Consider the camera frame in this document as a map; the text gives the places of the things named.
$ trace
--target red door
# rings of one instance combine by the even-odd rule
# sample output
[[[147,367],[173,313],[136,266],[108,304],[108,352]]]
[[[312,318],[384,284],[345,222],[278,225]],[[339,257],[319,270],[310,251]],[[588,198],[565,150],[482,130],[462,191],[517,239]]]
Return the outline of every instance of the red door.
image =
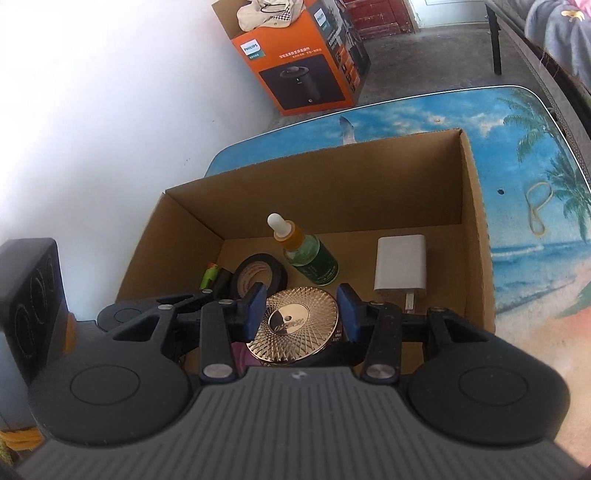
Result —
[[[355,28],[364,40],[396,33],[412,33],[402,0],[343,0]]]

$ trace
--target table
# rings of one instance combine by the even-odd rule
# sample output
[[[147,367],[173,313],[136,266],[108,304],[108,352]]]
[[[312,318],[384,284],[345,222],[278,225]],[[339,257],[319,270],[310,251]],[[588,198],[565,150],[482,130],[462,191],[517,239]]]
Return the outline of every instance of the table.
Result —
[[[207,175],[418,132],[470,140],[491,243],[496,333],[557,369],[571,389],[558,436],[591,462],[591,194],[551,115],[531,91],[484,87],[333,113],[222,150]]]

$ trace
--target dropper bottle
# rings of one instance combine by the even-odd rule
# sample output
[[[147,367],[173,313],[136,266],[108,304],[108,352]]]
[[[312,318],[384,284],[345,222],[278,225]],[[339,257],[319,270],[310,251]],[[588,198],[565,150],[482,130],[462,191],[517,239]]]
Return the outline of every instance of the dropper bottle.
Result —
[[[267,223],[273,229],[275,240],[283,247],[287,261],[318,286],[333,282],[339,273],[339,264],[315,235],[306,235],[291,220],[272,213]]]

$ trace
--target white phone charger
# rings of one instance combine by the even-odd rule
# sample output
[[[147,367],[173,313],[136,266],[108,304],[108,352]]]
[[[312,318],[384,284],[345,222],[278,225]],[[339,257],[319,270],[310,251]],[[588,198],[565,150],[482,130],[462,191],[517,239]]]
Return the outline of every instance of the white phone charger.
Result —
[[[415,295],[427,294],[427,249],[424,235],[378,239],[374,290],[386,301],[406,294],[405,311],[414,312]]]

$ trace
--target white cloth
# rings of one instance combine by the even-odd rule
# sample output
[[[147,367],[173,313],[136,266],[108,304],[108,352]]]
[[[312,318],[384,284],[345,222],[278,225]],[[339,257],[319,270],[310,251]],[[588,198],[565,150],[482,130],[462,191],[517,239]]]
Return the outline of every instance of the white cloth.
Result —
[[[284,28],[300,16],[303,0],[252,0],[238,9],[238,24],[244,32],[256,27]]]

